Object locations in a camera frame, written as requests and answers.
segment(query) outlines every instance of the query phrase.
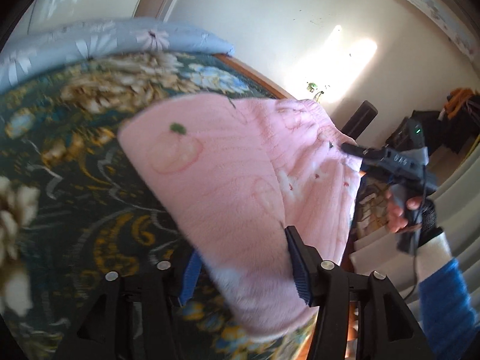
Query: white sleeve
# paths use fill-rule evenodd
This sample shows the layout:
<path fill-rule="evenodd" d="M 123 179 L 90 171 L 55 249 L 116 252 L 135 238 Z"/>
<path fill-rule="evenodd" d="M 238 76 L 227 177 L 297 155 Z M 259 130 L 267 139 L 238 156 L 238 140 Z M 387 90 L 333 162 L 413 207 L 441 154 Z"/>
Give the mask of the white sleeve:
<path fill-rule="evenodd" d="M 422 282 L 452 259 L 445 233 L 428 241 L 417 250 L 417 276 Z"/>

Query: pink towel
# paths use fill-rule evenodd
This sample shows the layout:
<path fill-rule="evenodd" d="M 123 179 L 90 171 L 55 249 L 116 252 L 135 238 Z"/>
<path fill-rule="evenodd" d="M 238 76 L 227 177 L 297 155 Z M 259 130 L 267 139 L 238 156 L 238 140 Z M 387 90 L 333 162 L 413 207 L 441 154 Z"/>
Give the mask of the pink towel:
<path fill-rule="evenodd" d="M 320 105 L 183 96 L 148 108 L 118 139 L 252 339 L 308 322 L 316 309 L 297 294 L 284 228 L 340 263 L 361 164 L 339 150 L 353 140 Z"/>

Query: black speaker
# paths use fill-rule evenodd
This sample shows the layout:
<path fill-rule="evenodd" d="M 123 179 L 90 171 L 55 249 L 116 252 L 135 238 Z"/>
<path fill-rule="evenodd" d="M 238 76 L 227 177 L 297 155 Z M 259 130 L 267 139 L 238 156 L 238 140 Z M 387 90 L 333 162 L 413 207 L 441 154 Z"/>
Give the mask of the black speaker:
<path fill-rule="evenodd" d="M 357 139 L 377 115 L 377 109 L 365 100 L 341 131 L 343 134 Z"/>

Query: black cable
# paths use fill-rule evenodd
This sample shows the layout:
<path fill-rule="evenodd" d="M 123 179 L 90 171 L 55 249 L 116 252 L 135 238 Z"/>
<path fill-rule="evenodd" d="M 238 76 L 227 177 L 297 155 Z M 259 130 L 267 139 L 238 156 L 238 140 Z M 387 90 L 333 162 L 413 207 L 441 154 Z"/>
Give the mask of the black cable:
<path fill-rule="evenodd" d="M 419 218 L 419 215 L 420 213 L 423 211 L 423 207 L 425 205 L 425 200 L 427 198 L 427 166 L 424 165 L 423 166 L 423 195 L 422 195 L 422 198 L 421 198 L 421 204 L 420 204 L 420 207 L 418 208 L 418 211 L 417 211 L 417 215 L 415 215 L 415 223 L 417 223 L 417 220 Z M 418 281 L 419 281 L 419 278 L 417 276 L 417 250 L 418 250 L 418 242 L 415 243 L 415 247 L 413 249 L 413 288 L 412 290 L 403 298 L 403 300 L 406 302 L 407 299 L 415 292 L 415 290 L 417 289 L 417 284 L 418 284 Z"/>

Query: white wall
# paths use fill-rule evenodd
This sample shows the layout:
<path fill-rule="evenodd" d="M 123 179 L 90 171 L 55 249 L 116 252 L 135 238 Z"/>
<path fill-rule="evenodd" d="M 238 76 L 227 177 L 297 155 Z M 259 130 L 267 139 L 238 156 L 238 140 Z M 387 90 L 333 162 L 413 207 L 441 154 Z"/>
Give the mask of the white wall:
<path fill-rule="evenodd" d="M 379 114 L 360 144 L 382 144 L 404 116 L 440 109 L 455 87 L 480 89 L 468 59 L 404 0 L 176 0 L 169 21 L 232 42 L 238 59 L 297 98 L 311 97 L 310 81 L 331 85 L 322 105 L 339 128 L 369 100 Z"/>

